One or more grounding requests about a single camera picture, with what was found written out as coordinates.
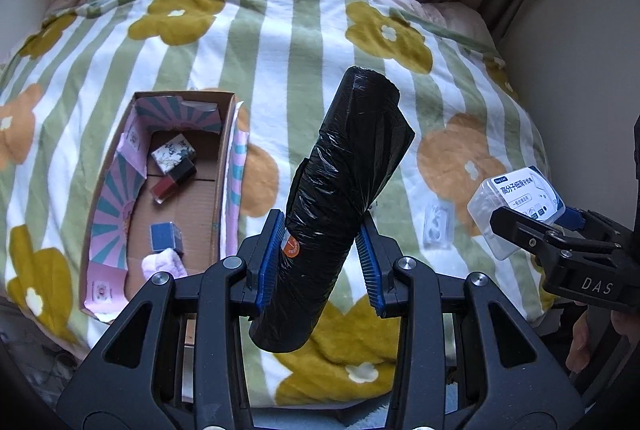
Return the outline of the person right hand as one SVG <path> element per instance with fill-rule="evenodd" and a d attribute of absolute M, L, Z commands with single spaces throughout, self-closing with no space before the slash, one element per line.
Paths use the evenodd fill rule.
<path fill-rule="evenodd" d="M 628 340 L 631 349 L 638 346 L 640 334 L 638 314 L 612 312 L 611 322 L 615 331 Z M 588 312 L 585 311 L 573 326 L 573 340 L 565 361 L 570 372 L 578 374 L 589 364 L 589 339 Z"/>

